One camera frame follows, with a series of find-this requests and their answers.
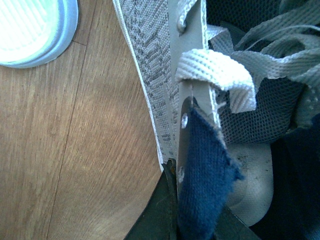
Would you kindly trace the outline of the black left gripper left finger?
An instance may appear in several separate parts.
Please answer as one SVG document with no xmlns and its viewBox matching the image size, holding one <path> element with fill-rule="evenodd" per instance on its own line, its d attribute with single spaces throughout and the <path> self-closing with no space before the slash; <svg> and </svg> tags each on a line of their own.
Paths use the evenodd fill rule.
<svg viewBox="0 0 320 240">
<path fill-rule="evenodd" d="M 178 198 L 176 161 L 162 164 L 163 171 L 141 215 L 125 236 L 126 240 L 177 240 Z"/>
</svg>

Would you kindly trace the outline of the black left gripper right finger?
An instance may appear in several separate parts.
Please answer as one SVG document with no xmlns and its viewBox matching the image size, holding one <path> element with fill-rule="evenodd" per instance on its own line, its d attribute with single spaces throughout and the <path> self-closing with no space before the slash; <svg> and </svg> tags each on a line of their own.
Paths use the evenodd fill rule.
<svg viewBox="0 0 320 240">
<path fill-rule="evenodd" d="M 213 240 L 260 240 L 227 206 L 219 215 Z"/>
</svg>

